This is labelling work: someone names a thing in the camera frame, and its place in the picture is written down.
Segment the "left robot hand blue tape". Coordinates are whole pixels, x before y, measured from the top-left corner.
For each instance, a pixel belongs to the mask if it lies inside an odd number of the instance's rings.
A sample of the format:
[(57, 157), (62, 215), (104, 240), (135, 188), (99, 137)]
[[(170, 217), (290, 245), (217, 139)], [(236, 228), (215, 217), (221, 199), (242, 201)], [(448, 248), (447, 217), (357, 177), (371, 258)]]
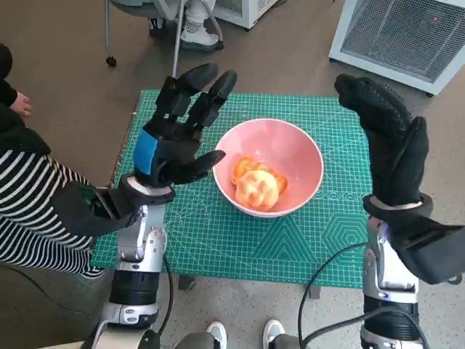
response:
[(155, 112), (134, 147), (134, 176), (138, 182), (153, 188), (195, 182), (225, 157), (224, 151), (195, 156), (203, 130), (217, 120), (238, 80), (237, 73), (228, 70), (204, 92), (218, 72), (217, 64), (205, 63), (178, 78), (166, 78), (155, 101)]

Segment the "right robot hand black glove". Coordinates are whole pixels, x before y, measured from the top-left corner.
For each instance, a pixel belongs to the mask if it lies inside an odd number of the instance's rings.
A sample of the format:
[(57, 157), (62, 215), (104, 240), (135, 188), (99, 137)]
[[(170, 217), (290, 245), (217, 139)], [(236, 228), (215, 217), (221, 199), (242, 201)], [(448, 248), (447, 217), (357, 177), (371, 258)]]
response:
[(368, 139), (374, 197), (387, 206), (420, 202), (429, 152), (426, 119), (412, 117), (398, 93), (370, 78), (340, 74), (334, 87)]

